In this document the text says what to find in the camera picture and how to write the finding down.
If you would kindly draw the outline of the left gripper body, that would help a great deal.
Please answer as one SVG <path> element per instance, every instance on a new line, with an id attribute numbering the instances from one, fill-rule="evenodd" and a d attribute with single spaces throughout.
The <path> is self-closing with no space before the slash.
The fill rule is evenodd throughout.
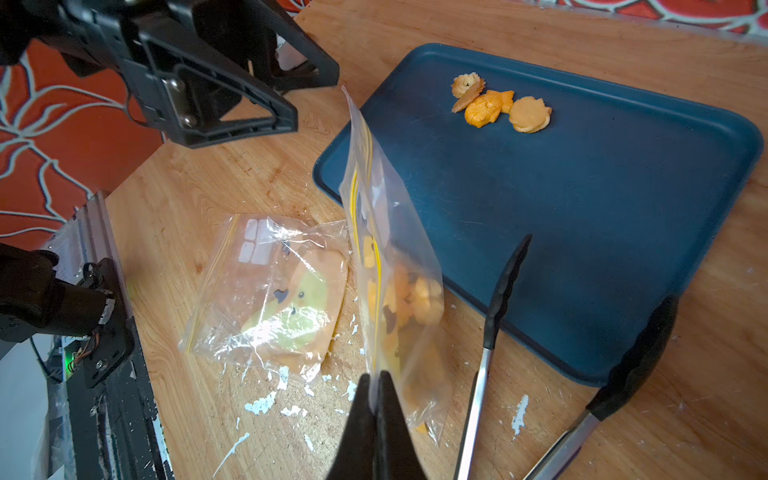
<path id="1" fill-rule="evenodd" d="M 101 70 L 117 72 L 147 122 L 168 129 L 198 125 L 185 82 L 174 72 L 177 59 L 166 47 L 151 45 L 149 27 L 178 24 L 196 34 L 196 1 L 3 1 L 1 64 L 20 62 L 33 40 L 60 52 L 79 77 Z"/>

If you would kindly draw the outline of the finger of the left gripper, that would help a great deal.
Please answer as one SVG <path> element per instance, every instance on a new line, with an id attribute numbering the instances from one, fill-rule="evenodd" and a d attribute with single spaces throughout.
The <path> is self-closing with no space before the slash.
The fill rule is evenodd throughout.
<path id="1" fill-rule="evenodd" d="M 202 148 L 291 133 L 296 108 L 267 72 L 274 33 L 255 11 L 149 11 L 120 23 L 120 70 L 146 123 Z"/>
<path id="2" fill-rule="evenodd" d="M 338 63 L 276 1 L 206 1 L 197 32 L 280 93 L 338 83 Z"/>

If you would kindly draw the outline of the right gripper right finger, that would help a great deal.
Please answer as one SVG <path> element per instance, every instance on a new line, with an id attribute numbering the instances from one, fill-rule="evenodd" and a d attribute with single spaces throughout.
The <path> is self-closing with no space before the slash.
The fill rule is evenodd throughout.
<path id="1" fill-rule="evenodd" d="M 376 478 L 426 479 L 387 371 L 378 376 L 376 400 Z"/>

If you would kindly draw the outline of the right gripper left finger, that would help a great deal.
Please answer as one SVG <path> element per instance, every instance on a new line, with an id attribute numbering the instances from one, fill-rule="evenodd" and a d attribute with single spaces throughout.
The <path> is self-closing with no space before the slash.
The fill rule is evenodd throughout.
<path id="1" fill-rule="evenodd" d="M 369 408 L 370 382 L 367 373 L 359 379 L 336 456 L 326 476 L 328 480 L 374 478 L 376 420 Z"/>

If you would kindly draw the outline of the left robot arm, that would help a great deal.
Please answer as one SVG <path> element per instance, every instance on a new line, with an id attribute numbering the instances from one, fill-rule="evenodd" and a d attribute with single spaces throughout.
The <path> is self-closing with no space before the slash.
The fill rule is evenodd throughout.
<path id="1" fill-rule="evenodd" d="M 293 90 L 330 87 L 338 63 L 277 2 L 5 1 L 1 63 L 18 64 L 39 40 L 86 77 L 116 72 L 146 126 L 171 141 L 202 148 L 295 132 Z M 56 277 L 58 259 L 43 251 L 1 248 L 1 337 L 86 337 L 75 359 L 95 386 L 134 343 L 117 286 L 103 277 L 78 285 Z"/>

